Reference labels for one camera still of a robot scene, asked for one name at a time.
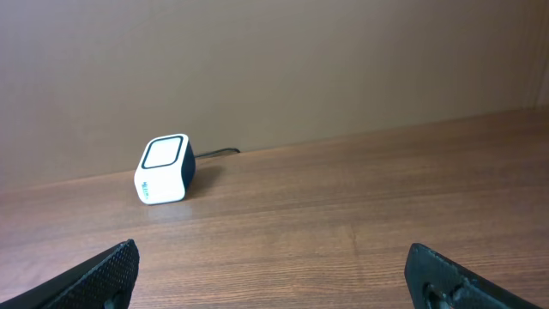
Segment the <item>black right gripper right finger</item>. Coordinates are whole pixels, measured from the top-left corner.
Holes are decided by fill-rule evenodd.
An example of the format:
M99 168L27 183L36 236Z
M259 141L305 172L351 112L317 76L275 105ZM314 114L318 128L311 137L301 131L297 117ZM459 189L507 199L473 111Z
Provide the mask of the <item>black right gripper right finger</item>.
M410 246L404 276L416 308L540 309L420 243Z

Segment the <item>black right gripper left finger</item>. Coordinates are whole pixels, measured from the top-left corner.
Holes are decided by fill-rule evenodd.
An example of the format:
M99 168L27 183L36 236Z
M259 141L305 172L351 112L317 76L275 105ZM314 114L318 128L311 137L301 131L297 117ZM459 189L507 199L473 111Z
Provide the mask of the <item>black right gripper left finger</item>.
M3 309L127 309L140 255L127 239L1 304Z

